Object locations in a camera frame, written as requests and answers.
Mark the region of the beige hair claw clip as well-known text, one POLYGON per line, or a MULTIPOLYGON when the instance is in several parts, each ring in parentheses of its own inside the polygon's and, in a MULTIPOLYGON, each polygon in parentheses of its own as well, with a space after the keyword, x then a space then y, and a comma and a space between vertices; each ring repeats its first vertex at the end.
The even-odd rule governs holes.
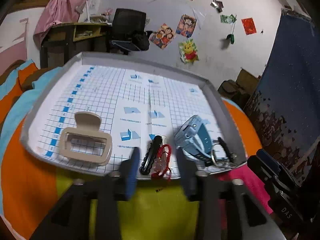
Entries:
POLYGON ((59 152, 68 159, 108 164, 112 153, 112 137, 100 130, 101 117, 91 112, 77 112, 75 127, 66 127, 60 135, 59 152))

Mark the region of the colourful striped bedspread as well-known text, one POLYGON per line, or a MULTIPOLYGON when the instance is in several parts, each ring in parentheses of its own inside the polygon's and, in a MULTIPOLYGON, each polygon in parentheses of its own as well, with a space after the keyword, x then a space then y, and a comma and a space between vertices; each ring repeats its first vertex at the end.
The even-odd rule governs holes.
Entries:
MULTIPOLYGON (((1 239, 95 239, 101 178, 54 167, 20 142, 25 116, 60 68, 24 63, 1 81, 1 239)), ((122 239, 193 239, 199 205, 178 181, 140 182, 133 197, 104 215, 122 239)))

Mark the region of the blue starry hanging cloth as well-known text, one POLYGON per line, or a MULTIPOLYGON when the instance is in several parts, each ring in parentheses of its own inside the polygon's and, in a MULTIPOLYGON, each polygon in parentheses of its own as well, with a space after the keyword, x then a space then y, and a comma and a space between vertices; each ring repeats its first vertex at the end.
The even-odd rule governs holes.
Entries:
POLYGON ((244 112, 262 148, 302 184, 319 144, 319 29, 283 10, 263 75, 244 112))

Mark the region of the grey shallow tray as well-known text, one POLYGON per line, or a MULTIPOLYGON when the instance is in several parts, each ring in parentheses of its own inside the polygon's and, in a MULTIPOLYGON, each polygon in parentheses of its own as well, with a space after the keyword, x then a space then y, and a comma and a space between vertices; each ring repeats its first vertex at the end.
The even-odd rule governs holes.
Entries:
POLYGON ((199 115, 213 140, 212 161, 195 161, 199 169, 220 173, 214 166, 247 159, 240 134, 213 84, 204 77, 162 64, 104 53, 80 53, 50 81, 25 118, 21 143, 37 159, 76 172, 103 176, 128 159, 134 147, 144 157, 155 136, 172 149, 174 136, 193 115, 199 115), (101 117, 100 130, 112 137, 108 164, 68 159, 59 152, 64 128, 75 127, 77 112, 101 117))

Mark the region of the dark brown bag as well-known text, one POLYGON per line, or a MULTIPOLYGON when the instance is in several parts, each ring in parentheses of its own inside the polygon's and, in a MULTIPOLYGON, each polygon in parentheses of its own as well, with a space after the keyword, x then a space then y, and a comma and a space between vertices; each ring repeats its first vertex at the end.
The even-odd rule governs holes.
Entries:
POLYGON ((259 77, 253 76, 245 69, 241 69, 235 81, 229 79, 221 83, 218 92, 221 96, 232 100, 240 108, 248 103, 259 82, 259 77))

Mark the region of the winnie the pooh poster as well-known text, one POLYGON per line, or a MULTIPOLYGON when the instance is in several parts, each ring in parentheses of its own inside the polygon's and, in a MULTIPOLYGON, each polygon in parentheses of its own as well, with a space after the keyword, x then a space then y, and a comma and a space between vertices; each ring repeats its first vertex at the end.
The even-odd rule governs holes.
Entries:
POLYGON ((192 38, 187 39, 184 42, 180 42, 178 44, 178 48, 180 51, 181 61, 184 64, 199 61, 199 56, 197 54, 198 49, 192 38))

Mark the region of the wooden desk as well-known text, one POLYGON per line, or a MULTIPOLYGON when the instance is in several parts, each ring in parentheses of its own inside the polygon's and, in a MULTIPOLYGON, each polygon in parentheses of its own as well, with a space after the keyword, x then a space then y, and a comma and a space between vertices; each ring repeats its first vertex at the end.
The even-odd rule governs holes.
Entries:
POLYGON ((111 26, 106 23, 61 23, 51 27, 40 45, 40 67, 63 66, 78 53, 77 44, 87 42, 87 51, 95 50, 111 26))

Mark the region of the red square paper decoration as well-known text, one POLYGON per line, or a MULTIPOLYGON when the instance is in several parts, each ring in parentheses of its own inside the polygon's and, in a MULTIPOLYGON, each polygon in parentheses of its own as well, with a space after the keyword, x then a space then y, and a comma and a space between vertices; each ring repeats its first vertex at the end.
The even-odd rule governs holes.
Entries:
POLYGON ((255 34, 257 32, 253 18, 244 18, 241 22, 246 35, 255 34))

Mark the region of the black office chair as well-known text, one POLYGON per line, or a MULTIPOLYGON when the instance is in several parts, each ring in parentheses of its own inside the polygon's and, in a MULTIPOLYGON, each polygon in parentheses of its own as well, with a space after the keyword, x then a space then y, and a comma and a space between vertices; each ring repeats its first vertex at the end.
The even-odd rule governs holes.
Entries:
POLYGON ((147 51, 152 31, 145 31, 145 24, 145 12, 117 8, 112 26, 106 33, 107 52, 121 51, 124 55, 129 55, 132 51, 147 51))

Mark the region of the anime character poster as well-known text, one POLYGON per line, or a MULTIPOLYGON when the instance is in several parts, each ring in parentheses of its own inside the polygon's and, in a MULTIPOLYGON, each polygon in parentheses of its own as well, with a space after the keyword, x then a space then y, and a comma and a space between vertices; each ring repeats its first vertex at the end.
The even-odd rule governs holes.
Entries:
POLYGON ((197 19, 188 15, 182 15, 178 23, 176 34, 190 38, 196 27, 197 19))

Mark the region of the cartoon family poster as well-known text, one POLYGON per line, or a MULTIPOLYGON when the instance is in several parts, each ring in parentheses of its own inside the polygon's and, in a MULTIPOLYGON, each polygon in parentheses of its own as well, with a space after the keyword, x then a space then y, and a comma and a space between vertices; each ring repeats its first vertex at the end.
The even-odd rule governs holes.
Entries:
POLYGON ((160 49, 165 49, 175 38, 175 32, 167 24, 162 24, 160 28, 151 34, 149 41, 160 49))

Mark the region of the pink curtain right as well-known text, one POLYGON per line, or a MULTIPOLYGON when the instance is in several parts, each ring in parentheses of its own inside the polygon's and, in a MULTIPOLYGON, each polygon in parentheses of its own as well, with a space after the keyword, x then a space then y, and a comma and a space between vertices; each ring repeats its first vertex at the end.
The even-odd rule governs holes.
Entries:
POLYGON ((34 41, 40 46, 49 29, 61 23, 77 22, 87 0, 50 0, 34 31, 34 41))

